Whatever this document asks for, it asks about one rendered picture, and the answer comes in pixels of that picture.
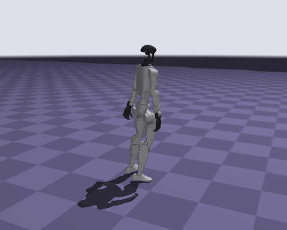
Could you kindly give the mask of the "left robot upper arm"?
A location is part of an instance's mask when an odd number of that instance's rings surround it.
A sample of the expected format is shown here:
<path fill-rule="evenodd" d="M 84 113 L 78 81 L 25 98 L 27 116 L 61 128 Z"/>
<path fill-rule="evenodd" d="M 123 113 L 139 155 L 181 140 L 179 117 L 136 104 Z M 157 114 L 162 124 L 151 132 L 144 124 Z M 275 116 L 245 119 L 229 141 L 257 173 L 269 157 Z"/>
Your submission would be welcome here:
<path fill-rule="evenodd" d="M 134 83 L 133 83 L 133 89 L 137 90 L 137 68 L 138 65 L 136 66 L 136 73 L 135 73 L 135 77 L 134 77 Z"/>

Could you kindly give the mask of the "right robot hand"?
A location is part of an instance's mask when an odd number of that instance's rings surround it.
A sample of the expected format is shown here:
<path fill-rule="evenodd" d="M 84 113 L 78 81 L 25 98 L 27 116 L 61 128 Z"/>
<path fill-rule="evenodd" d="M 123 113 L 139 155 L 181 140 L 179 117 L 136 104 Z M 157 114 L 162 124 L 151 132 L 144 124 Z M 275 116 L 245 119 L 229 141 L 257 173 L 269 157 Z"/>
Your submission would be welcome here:
<path fill-rule="evenodd" d="M 158 113 L 155 113 L 155 118 L 156 118 L 156 129 L 153 131 L 158 131 L 161 127 L 161 116 L 158 115 Z"/>

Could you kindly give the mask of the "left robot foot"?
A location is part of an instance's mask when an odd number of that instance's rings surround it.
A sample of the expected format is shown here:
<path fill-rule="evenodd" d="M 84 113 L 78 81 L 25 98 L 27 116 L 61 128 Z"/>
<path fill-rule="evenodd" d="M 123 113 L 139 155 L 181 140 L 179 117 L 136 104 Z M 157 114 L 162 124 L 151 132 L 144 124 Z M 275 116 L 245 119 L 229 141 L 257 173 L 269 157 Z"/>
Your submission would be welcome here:
<path fill-rule="evenodd" d="M 138 170 L 138 164 L 134 164 L 133 168 L 131 168 L 130 166 L 126 167 L 126 173 L 130 173 L 130 172 L 136 171 L 136 170 Z"/>

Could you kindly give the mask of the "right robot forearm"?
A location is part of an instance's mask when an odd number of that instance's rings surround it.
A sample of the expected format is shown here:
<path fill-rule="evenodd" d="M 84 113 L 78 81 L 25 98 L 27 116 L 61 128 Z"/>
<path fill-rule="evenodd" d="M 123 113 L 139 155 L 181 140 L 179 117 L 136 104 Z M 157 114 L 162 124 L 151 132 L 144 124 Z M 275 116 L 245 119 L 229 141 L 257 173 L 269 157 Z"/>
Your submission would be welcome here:
<path fill-rule="evenodd" d="M 151 100 L 151 102 L 153 103 L 154 114 L 158 113 L 158 115 L 161 116 L 160 105 L 159 105 L 159 92 L 158 91 L 154 91 L 153 99 Z"/>

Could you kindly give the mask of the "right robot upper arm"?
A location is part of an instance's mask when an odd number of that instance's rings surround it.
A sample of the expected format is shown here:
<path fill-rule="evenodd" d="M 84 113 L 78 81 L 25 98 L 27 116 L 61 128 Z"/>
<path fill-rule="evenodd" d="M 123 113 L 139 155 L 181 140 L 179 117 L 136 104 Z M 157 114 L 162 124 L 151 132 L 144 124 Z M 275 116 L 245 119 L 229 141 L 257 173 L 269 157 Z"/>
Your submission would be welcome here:
<path fill-rule="evenodd" d="M 158 71 L 156 69 L 149 68 L 148 76 L 150 81 L 150 95 L 153 97 L 153 93 L 156 91 L 157 87 Z"/>

